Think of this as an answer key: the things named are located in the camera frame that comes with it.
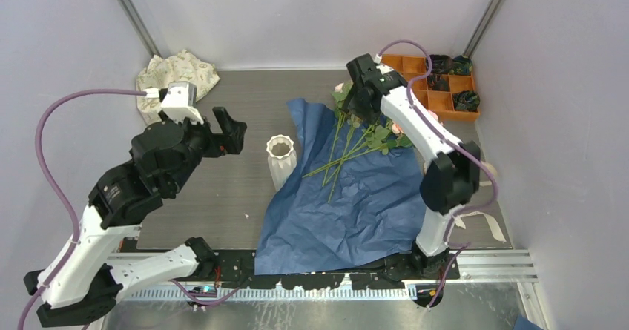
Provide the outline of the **beige printed ribbon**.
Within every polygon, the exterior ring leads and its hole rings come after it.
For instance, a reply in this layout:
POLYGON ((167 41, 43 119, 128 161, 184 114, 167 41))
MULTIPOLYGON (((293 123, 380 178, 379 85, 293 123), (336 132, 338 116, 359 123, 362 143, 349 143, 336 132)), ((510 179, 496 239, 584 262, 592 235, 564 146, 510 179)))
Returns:
MULTIPOLYGON (((490 163, 481 161, 481 164, 483 165, 482 170, 488 171, 490 175, 487 177, 486 181, 480 181, 479 186, 492 187, 492 188, 495 187, 495 178, 498 176, 497 170, 490 163)), ((464 213, 457 213, 456 215, 454 215, 451 219, 452 226, 451 226, 451 231, 448 234, 448 237, 451 236, 452 231, 454 230, 455 226, 459 228, 463 228, 463 229, 466 228, 466 225, 464 223, 465 217, 483 216, 490 228, 490 232, 492 234, 493 239, 498 242, 506 243, 507 239, 505 238, 504 233, 501 230, 500 225, 498 224, 498 221, 493 215, 487 213, 487 211, 489 210, 489 207, 494 202, 495 200, 491 201, 488 206, 476 206, 472 208, 470 211, 466 211, 464 213)))

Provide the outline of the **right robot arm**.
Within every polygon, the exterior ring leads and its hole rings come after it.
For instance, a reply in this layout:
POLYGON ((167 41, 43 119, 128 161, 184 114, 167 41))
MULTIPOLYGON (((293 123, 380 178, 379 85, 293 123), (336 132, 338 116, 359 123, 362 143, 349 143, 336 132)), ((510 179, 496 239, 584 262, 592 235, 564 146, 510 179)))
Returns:
POLYGON ((388 73, 373 82, 346 82, 335 88, 343 109, 361 119, 382 113, 401 129, 427 164, 420 195, 427 210, 412 245, 412 269, 428 279, 447 259, 454 219, 468 210, 478 191, 481 151, 451 134, 419 102, 409 83, 388 73))

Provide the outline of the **blue wrapping paper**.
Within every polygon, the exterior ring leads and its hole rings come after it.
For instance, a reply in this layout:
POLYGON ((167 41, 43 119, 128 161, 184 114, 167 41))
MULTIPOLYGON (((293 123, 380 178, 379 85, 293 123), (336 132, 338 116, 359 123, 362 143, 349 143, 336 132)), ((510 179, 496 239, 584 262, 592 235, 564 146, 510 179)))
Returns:
POLYGON ((426 211, 415 150, 362 154, 325 183, 323 165, 358 136, 347 139, 347 128, 337 129, 333 111, 321 103, 293 99, 288 109, 302 152, 266 209, 255 274, 354 268, 411 249, 426 211))

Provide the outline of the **pink flower bouquet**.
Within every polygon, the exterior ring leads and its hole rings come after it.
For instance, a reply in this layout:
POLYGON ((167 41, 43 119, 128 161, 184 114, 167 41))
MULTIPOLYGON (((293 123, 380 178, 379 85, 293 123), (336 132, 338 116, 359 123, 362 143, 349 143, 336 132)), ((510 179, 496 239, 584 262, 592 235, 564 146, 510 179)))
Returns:
POLYGON ((327 205, 342 201, 361 201, 368 191, 379 192, 399 182, 402 177, 421 181, 425 174, 425 159, 405 133, 395 133, 394 122, 380 115, 368 123, 352 112, 340 110, 353 84, 347 80, 336 85, 330 93, 334 107, 327 110, 334 122, 325 132, 323 146, 317 155, 305 163, 297 186, 305 186, 312 194, 321 195, 327 205), (391 176, 384 187, 369 186, 368 178, 391 176))

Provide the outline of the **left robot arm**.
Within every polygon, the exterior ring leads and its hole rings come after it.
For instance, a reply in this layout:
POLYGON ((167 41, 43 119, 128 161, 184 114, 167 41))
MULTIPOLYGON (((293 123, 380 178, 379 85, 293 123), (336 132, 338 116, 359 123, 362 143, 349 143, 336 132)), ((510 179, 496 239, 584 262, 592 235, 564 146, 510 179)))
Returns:
POLYGON ((37 316, 43 327, 86 325, 105 316, 124 297, 153 284, 214 275, 217 258, 201 237, 136 263, 107 262, 151 212, 177 196, 203 159, 242 151, 246 123, 234 120, 223 107, 213 112, 219 133, 213 133, 205 119, 197 123, 164 119, 149 125, 132 139, 131 158, 98 180, 79 222, 79 237, 68 241, 72 255, 54 260, 60 271, 49 267, 24 277, 27 290, 41 295, 37 316))

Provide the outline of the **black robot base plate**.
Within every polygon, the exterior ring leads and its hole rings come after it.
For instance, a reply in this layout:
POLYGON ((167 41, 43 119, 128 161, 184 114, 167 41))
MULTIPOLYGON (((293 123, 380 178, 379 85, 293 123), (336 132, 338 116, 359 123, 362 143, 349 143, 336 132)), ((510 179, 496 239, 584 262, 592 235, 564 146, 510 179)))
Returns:
POLYGON ((448 280, 458 279, 458 265, 451 262, 452 255, 435 265, 419 269, 414 255, 393 254, 357 268, 320 271, 306 274, 256 275, 254 273, 254 250, 219 250, 214 258, 214 269, 202 276, 183 277, 183 281, 205 282, 211 286, 225 288, 247 286, 250 289, 270 290, 281 285, 285 290, 298 287, 306 291, 341 287, 345 277, 349 278, 352 290, 402 289, 406 281, 435 281, 447 274, 448 280))

